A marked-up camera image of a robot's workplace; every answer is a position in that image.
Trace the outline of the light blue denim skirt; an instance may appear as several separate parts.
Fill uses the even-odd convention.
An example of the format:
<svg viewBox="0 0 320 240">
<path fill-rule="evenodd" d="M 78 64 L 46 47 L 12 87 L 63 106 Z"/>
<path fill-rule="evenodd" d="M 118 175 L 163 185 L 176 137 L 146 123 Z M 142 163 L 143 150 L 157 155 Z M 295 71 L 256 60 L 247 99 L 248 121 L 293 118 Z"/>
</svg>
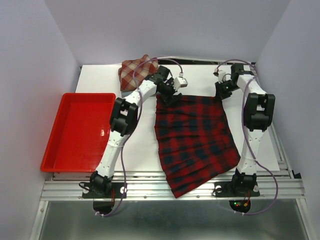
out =
<svg viewBox="0 0 320 240">
<path fill-rule="evenodd" d="M 128 97 L 130 94 L 132 94 L 133 91 L 122 91 L 121 92 L 121 97 L 122 98 L 126 98 Z"/>
</svg>

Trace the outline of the red cream plaid skirt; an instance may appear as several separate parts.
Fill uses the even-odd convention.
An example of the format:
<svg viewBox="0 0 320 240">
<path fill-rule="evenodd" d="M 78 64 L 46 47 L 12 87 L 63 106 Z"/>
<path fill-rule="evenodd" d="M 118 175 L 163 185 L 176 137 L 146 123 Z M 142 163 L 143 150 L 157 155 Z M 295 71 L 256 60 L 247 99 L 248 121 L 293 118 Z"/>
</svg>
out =
<svg viewBox="0 0 320 240">
<path fill-rule="evenodd" d="M 151 60 L 148 54 L 145 54 L 142 58 L 123 61 L 117 72 L 120 91 L 134 91 L 137 87 L 133 75 L 140 86 L 144 78 L 156 73 L 158 68 L 158 61 L 155 58 Z"/>
</svg>

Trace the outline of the red navy plaid skirt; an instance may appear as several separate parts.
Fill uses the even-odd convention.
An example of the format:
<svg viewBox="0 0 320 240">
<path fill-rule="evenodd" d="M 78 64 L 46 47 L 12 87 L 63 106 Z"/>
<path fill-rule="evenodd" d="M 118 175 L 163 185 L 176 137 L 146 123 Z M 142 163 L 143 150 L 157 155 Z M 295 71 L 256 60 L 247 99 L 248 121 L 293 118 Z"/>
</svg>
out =
<svg viewBox="0 0 320 240">
<path fill-rule="evenodd" d="M 176 199 L 238 165 L 220 98 L 184 95 L 166 106 L 157 97 L 155 116 L 160 165 Z"/>
</svg>

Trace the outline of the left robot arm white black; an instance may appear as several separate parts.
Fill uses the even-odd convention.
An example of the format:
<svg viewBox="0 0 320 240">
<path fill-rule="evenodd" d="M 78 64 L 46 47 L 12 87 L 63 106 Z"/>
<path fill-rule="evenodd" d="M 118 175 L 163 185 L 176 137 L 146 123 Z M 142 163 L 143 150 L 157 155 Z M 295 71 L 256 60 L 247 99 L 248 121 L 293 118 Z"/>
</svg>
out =
<svg viewBox="0 0 320 240">
<path fill-rule="evenodd" d="M 101 161 L 90 176 L 90 191 L 100 197 L 111 193 L 118 156 L 138 125 L 143 103 L 155 94 L 160 94 L 166 106 L 181 99 L 182 94 L 177 91 L 188 85 L 184 72 L 181 70 L 178 77 L 168 77 L 170 72 L 167 67 L 160 66 L 155 73 L 146 76 L 131 94 L 115 100 L 109 121 L 109 139 Z"/>
</svg>

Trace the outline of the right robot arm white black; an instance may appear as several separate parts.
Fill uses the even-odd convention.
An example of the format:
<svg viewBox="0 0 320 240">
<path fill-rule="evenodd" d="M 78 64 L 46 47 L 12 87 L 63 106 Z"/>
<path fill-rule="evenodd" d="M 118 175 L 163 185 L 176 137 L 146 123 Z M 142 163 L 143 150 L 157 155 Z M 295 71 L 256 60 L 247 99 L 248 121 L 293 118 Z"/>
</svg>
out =
<svg viewBox="0 0 320 240">
<path fill-rule="evenodd" d="M 265 92 L 257 83 L 257 76 L 245 70 L 243 63 L 234 63 L 231 67 L 230 79 L 227 73 L 217 67 L 214 75 L 216 96 L 224 100 L 231 97 L 233 91 L 242 90 L 241 127 L 244 141 L 239 163 L 231 181 L 218 182 L 213 195 L 218 198 L 258 197 L 257 156 L 264 133 L 273 120 L 276 97 Z"/>
</svg>

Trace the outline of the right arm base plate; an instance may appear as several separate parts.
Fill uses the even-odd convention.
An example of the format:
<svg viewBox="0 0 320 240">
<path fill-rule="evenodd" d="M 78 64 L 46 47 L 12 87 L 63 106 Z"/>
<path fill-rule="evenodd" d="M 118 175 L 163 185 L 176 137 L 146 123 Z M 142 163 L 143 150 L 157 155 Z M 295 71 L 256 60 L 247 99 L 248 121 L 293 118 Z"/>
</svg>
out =
<svg viewBox="0 0 320 240">
<path fill-rule="evenodd" d="M 260 192 L 247 186 L 233 185 L 230 181 L 218 181 L 214 183 L 212 195 L 217 198 L 259 197 Z"/>
</svg>

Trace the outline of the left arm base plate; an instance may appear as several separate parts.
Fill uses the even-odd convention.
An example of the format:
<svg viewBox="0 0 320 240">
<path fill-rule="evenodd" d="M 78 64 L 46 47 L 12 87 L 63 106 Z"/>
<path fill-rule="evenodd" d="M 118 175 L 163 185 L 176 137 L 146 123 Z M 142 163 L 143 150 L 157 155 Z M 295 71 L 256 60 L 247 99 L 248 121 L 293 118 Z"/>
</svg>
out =
<svg viewBox="0 0 320 240">
<path fill-rule="evenodd" d="M 82 189 L 83 199 L 120 199 L 126 198 L 127 190 L 124 188 L 123 182 L 112 183 L 104 190 L 95 189 L 90 182 L 80 182 L 79 187 Z"/>
</svg>

